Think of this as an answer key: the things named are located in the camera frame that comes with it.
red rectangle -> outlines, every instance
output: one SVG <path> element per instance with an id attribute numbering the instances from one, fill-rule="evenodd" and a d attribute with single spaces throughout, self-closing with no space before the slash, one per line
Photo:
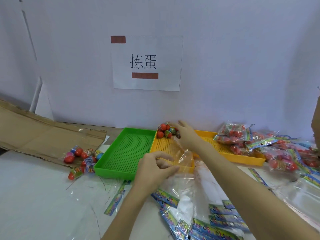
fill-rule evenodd
<path id="1" fill-rule="evenodd" d="M 159 79 L 159 73 L 132 72 L 132 78 Z"/>
<path id="2" fill-rule="evenodd" d="M 111 44 L 125 44 L 126 37 L 125 36 L 111 36 Z"/>

white paper sign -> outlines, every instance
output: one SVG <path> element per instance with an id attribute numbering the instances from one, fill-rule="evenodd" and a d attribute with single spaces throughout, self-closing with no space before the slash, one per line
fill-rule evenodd
<path id="1" fill-rule="evenodd" d="M 111 36 L 114 88 L 180 91 L 182 36 Z"/>

white wall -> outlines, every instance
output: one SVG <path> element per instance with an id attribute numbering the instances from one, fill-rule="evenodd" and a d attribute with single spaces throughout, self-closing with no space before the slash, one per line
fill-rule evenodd
<path id="1" fill-rule="evenodd" d="M 305 68 L 308 61 L 299 50 L 309 40 L 320 0 L 25 0 L 24 5 L 57 120 L 156 128 L 182 118 L 196 129 L 215 131 L 231 119 L 311 137 L 320 71 L 317 64 Z M 114 89 L 113 35 L 182 35 L 180 92 Z M 297 63 L 301 73 L 294 76 Z M 304 89 L 295 88 L 297 83 Z M 302 107 L 305 116 L 296 116 Z"/>
<path id="2" fill-rule="evenodd" d="M 0 98 L 29 109 L 38 76 L 21 4 L 0 0 Z"/>

person's left hand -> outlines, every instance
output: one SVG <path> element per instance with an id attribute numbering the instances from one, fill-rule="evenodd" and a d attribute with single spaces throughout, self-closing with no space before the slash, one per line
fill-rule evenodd
<path id="1" fill-rule="evenodd" d="M 179 166 L 172 166 L 161 158 L 174 160 L 168 153 L 157 151 L 145 154 L 138 163 L 134 187 L 144 196 L 154 193 L 166 178 L 179 170 Z"/>

forearm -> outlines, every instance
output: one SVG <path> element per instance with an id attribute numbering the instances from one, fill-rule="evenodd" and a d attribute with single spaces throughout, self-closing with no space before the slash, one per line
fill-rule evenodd
<path id="1" fill-rule="evenodd" d="M 147 195 L 134 186 L 129 191 L 118 214 L 110 224 L 101 240 L 127 240 L 130 237 L 134 222 L 146 201 Z"/>
<path id="2" fill-rule="evenodd" d="M 195 152 L 202 158 L 258 240 L 319 239 L 314 229 L 262 184 L 227 161 L 209 143 Z"/>

